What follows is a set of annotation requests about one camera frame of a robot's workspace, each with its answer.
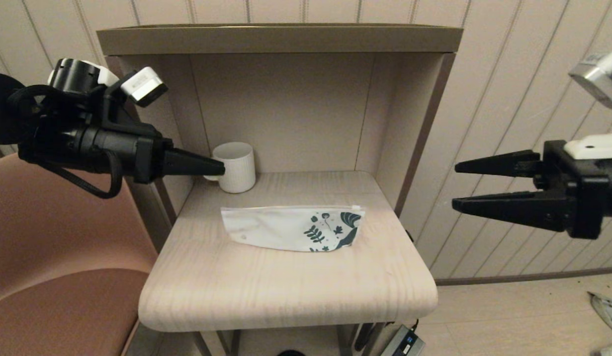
wooden shelf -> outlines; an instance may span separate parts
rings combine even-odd
[[[97,31],[103,54],[456,52],[462,29],[386,24],[152,25]]]
[[[220,207],[361,205],[349,248],[286,252],[234,243]],[[159,331],[212,331],[413,320],[437,306],[430,271],[365,172],[261,174],[248,192],[197,182],[139,300]]]

beige wall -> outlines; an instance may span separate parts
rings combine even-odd
[[[0,0],[0,72],[43,83],[62,57],[104,63],[94,31],[189,22],[392,22],[464,27],[401,221],[436,278],[612,266],[612,219],[596,241],[462,216],[451,198],[532,189],[453,164],[548,139],[612,132],[612,111],[571,83],[612,49],[612,0]]]

floral print pouch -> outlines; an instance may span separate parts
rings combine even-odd
[[[365,208],[353,206],[221,208],[233,241],[302,252],[330,252],[358,235]]]

